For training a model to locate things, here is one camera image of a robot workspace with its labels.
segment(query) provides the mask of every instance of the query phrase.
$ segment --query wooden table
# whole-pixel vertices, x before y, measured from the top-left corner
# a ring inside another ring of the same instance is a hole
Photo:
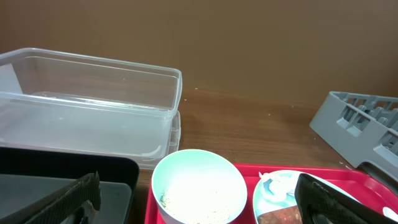
[[[349,169],[309,126],[319,106],[186,89],[179,106],[180,149],[205,149],[232,163]],[[130,223],[144,223],[151,176],[151,170],[140,172]]]

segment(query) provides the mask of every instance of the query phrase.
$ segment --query white ceramic bowl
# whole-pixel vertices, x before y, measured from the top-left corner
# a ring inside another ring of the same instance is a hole
[[[212,152],[186,149],[163,158],[152,175],[152,191],[160,214],[167,224],[183,223],[172,216],[160,204],[165,190],[172,184],[181,183],[195,194],[198,189],[211,187],[213,190],[228,193],[229,218],[233,221],[243,211],[248,197],[246,183],[229,161]]]

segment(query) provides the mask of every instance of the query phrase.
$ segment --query red plastic tray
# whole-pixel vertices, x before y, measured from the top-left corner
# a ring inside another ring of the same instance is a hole
[[[273,172],[276,170],[289,169],[307,172],[316,175],[332,184],[339,186],[359,200],[363,205],[382,214],[383,207],[389,207],[398,213],[398,197],[387,187],[372,177],[362,172],[346,169],[324,169],[314,167],[292,167],[292,166],[264,166],[252,164],[235,164],[236,168],[242,173],[244,181],[248,187],[248,201],[246,206],[233,223],[256,223],[252,208],[253,192],[259,182],[259,172]],[[149,187],[145,224],[165,224],[157,209],[156,200]]]

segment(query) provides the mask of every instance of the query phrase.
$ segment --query transparent storage bin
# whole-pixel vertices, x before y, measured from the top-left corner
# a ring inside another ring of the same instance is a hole
[[[42,49],[0,55],[0,144],[134,159],[178,149],[181,72]]]

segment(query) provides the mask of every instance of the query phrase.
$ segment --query black tray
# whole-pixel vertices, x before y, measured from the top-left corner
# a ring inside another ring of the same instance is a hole
[[[139,175],[126,158],[0,147],[0,221],[87,173],[99,173],[94,224],[127,223]]]

